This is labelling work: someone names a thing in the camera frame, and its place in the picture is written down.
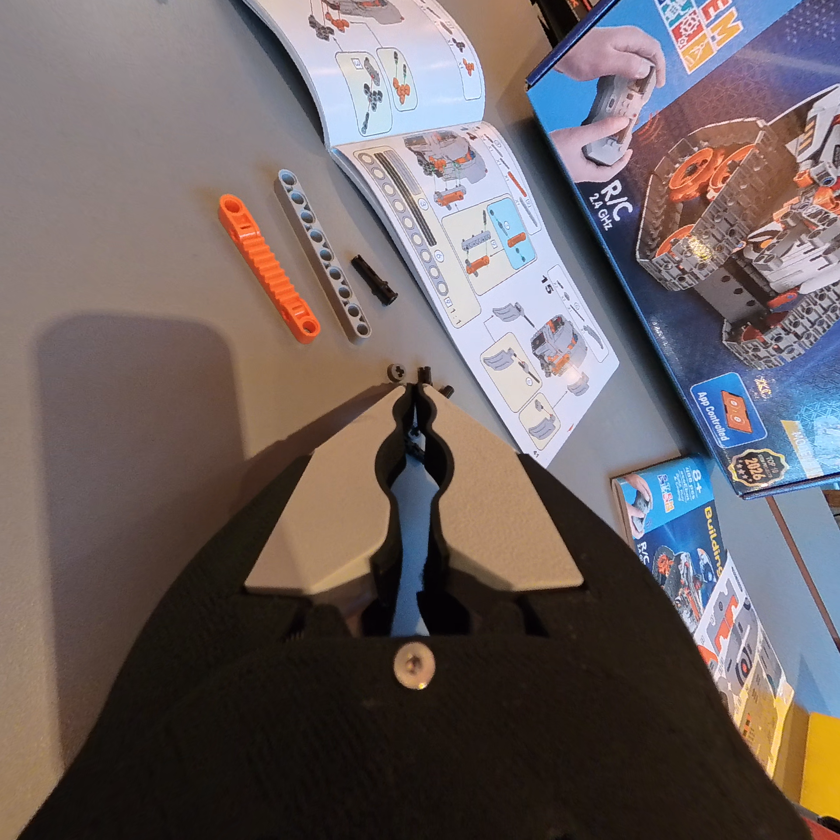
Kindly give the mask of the blue toy robot box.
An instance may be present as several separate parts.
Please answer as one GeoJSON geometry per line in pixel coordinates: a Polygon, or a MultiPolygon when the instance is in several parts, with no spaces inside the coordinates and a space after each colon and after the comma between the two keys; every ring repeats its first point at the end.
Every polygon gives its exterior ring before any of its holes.
{"type": "Polygon", "coordinates": [[[839,3],[605,2],[535,114],[735,491],[838,482],[839,3]]]}

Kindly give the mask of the yellow plastic bin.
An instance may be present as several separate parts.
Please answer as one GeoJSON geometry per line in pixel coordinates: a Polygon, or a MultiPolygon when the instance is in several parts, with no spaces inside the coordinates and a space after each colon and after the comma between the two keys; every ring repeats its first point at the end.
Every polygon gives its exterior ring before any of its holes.
{"type": "Polygon", "coordinates": [[[800,804],[839,818],[839,719],[812,712],[808,720],[800,804]]]}

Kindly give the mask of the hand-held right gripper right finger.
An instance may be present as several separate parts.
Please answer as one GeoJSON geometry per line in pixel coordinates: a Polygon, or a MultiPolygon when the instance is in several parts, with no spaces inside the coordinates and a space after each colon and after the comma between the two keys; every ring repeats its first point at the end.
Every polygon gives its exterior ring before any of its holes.
{"type": "Polygon", "coordinates": [[[429,633],[469,634],[502,602],[583,585],[527,468],[544,470],[431,385],[416,385],[415,407],[438,486],[416,595],[429,633]]]}

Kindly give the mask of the blue cover booklet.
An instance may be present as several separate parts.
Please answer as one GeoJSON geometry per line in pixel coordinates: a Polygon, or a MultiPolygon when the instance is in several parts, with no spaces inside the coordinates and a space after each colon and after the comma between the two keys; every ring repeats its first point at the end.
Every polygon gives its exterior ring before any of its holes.
{"type": "Polygon", "coordinates": [[[688,627],[724,705],[769,776],[794,692],[726,551],[705,461],[612,480],[626,540],[688,627]]]}

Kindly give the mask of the grey holed beam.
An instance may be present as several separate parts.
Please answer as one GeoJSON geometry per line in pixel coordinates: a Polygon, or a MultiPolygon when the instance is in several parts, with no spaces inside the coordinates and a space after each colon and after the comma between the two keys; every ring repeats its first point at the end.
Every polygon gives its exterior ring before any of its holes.
{"type": "Polygon", "coordinates": [[[292,171],[279,170],[274,188],[348,338],[354,343],[369,339],[371,326],[297,176],[292,171]]]}

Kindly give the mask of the orange toothed beam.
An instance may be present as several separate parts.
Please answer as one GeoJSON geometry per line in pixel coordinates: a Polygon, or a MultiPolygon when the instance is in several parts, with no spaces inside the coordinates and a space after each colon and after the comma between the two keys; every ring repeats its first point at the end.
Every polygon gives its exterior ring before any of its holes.
{"type": "Polygon", "coordinates": [[[232,194],[222,195],[218,217],[296,340],[314,341],[320,323],[281,268],[246,205],[232,194]]]}

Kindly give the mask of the open instruction booklet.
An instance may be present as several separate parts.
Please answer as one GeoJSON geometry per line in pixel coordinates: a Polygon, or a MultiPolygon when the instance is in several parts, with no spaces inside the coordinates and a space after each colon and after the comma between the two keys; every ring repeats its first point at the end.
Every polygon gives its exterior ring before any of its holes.
{"type": "Polygon", "coordinates": [[[485,79],[431,1],[248,1],[295,60],[325,144],[365,194],[523,452],[547,466],[617,368],[485,79]]]}

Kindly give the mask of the long black pin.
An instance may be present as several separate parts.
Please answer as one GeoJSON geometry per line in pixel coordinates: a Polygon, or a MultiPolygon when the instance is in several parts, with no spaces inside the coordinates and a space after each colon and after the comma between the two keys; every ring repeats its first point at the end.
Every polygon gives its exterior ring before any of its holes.
{"type": "Polygon", "coordinates": [[[398,298],[397,292],[368,264],[361,255],[353,257],[351,265],[367,284],[368,288],[370,288],[376,295],[382,305],[391,306],[395,302],[398,298]]]}

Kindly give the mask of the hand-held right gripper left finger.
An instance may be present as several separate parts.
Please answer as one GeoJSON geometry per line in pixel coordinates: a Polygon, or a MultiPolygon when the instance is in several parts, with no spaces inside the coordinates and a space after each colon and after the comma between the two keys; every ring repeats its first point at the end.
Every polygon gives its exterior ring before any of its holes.
{"type": "Polygon", "coordinates": [[[403,561],[392,485],[412,419],[413,389],[397,386],[284,471],[291,493],[247,593],[330,604],[359,634],[391,633],[403,561]]]}

